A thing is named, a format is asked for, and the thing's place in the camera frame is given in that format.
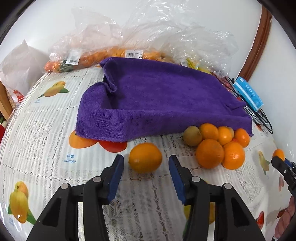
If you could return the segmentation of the person's right hand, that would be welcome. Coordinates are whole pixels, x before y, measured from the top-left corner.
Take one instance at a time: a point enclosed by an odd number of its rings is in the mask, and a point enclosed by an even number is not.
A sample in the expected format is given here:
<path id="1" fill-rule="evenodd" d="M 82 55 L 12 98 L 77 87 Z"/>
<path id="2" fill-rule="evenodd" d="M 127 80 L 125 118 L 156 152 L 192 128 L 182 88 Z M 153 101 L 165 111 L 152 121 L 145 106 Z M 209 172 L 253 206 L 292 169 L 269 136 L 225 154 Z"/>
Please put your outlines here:
<path id="1" fill-rule="evenodd" d="M 283 215 L 280 217 L 276 227 L 275 227 L 275 238 L 279 239 L 284 231 L 287 229 L 293 215 L 295 214 L 295 199 L 292 196 L 290 198 L 288 208 L 285 210 Z"/>

